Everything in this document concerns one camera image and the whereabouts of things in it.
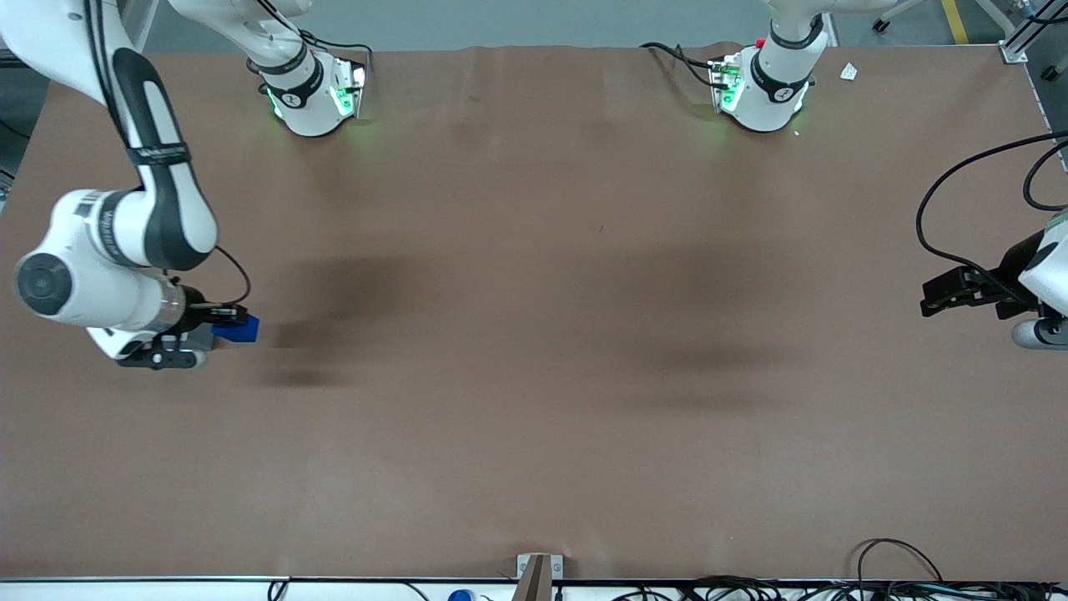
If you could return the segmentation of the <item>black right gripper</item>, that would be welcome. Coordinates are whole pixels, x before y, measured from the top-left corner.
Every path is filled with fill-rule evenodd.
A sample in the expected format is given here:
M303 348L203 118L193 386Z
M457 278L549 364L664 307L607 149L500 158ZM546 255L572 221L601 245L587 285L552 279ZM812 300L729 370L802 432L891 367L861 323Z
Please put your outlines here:
M248 311L242 305L209 306L202 292L192 286L180 286L184 294L184 310L177 322L178 332L193 331L201 325L224 325L244 327L248 323Z

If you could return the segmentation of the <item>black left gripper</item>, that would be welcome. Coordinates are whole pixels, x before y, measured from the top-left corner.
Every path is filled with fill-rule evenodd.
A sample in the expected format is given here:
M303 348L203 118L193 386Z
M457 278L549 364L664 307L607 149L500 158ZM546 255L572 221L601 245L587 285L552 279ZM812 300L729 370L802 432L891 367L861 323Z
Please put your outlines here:
M1037 254L1042 239L1045 232L1039 230L1022 242L1011 246L1000 260L1000 281L1017 297L1006 296L991 278L984 276L976 269L953 269L924 282L922 316L931 318L947 309L991 304L998 304L998 319L1001 321L1023 313L1041 312L1040 301L1021 284L1019 278Z

